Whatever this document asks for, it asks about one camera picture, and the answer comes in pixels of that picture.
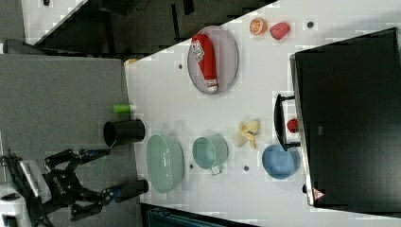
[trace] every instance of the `ketchup bottle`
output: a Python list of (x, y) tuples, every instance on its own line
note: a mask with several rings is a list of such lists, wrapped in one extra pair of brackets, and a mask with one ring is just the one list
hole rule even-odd
[(212, 41), (205, 34), (197, 34), (192, 37), (191, 44), (195, 59), (198, 62), (206, 86), (210, 93), (218, 90), (218, 80), (216, 77), (215, 51)]

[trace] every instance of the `white table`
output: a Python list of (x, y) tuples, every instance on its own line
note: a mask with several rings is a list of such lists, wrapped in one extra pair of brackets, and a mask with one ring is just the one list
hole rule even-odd
[(21, 0), (27, 44), (36, 44), (53, 32), (88, 0)]
[[(292, 29), (289, 37), (278, 42), (269, 32), (262, 38), (251, 36), (249, 23), (256, 16), (270, 25), (287, 21)], [(312, 29), (306, 27), (309, 21), (315, 23)], [(259, 226), (399, 226), (401, 219), (310, 207), (301, 191), (302, 167), (287, 180), (276, 181), (261, 164), (264, 148), (278, 144), (273, 126), (275, 98), (293, 90), (289, 56), (392, 26), (401, 27), (398, 0), (281, 0), (222, 26), (235, 38), (239, 68), (230, 91), (217, 96), (204, 95), (191, 83), (186, 68), (189, 40), (128, 64), (129, 98), (137, 108), (136, 117), (147, 128), (145, 140), (135, 144), (139, 177), (149, 179), (146, 143), (155, 133), (177, 136), (185, 162), (181, 184), (167, 195), (150, 189), (141, 202)], [(287, 102), (285, 113), (287, 118), (295, 115), (293, 102)], [(239, 122), (254, 118), (262, 122), (257, 151), (249, 145), (235, 148), (231, 136)], [(199, 136), (215, 133), (224, 136), (230, 154), (223, 173), (212, 177), (195, 164), (191, 148)]]

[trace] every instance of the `white plate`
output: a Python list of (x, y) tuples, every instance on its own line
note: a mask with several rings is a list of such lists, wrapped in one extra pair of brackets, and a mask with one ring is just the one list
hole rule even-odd
[(206, 34), (212, 41), (215, 50), (216, 75), (218, 78), (218, 90), (211, 94), (204, 82), (203, 74), (195, 60), (194, 54), (189, 47), (188, 51), (188, 72), (195, 87), (205, 94), (215, 95), (228, 90), (233, 82), (236, 69), (238, 68), (238, 51), (231, 34), (218, 26), (208, 26), (202, 29), (199, 34)]

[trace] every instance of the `mug handle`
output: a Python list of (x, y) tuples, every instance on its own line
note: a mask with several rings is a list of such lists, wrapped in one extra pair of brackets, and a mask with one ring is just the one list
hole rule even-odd
[(212, 171), (212, 176), (222, 173), (221, 166), (213, 166), (210, 171)]

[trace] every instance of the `green object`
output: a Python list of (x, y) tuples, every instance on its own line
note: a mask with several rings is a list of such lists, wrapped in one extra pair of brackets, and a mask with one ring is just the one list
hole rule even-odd
[(199, 167), (210, 169), (215, 176), (222, 172), (221, 165), (227, 160), (228, 147), (221, 136), (205, 136), (195, 141), (192, 154)]
[(104, 165), (106, 164), (106, 157), (103, 157), (99, 160), (98, 164), (97, 164), (97, 172), (103, 172), (104, 169)]
[(130, 105), (114, 105), (113, 112), (115, 114), (129, 114), (131, 112)]
[(183, 151), (174, 137), (151, 136), (147, 161), (151, 184), (157, 192), (165, 194), (183, 180)]

